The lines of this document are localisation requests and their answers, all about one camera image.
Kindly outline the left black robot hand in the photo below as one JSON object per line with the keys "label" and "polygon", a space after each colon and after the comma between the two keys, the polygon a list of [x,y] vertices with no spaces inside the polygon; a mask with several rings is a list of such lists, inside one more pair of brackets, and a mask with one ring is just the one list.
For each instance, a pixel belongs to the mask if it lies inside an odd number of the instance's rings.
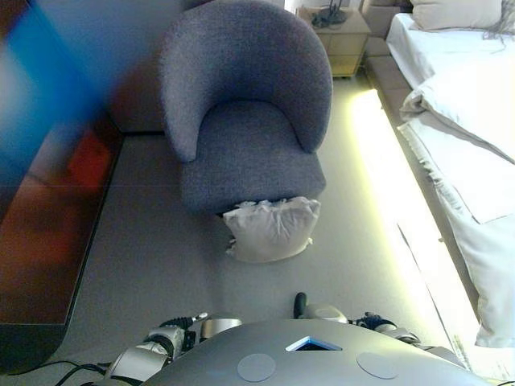
{"label": "left black robot hand", "polygon": [[177,326],[183,330],[187,330],[194,323],[203,321],[207,317],[208,317],[208,313],[202,312],[198,315],[191,316],[191,317],[178,317],[178,318],[169,319],[166,322],[162,322],[159,326],[160,327]]}

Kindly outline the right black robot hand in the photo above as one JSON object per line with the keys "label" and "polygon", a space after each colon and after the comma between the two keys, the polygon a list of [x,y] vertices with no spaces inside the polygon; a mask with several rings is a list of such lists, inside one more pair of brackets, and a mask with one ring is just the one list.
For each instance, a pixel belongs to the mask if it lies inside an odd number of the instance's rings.
{"label": "right black robot hand", "polygon": [[385,331],[392,331],[398,328],[395,323],[373,312],[365,312],[361,318],[354,320],[349,319],[348,322],[352,325],[361,326],[366,329],[381,333]]}

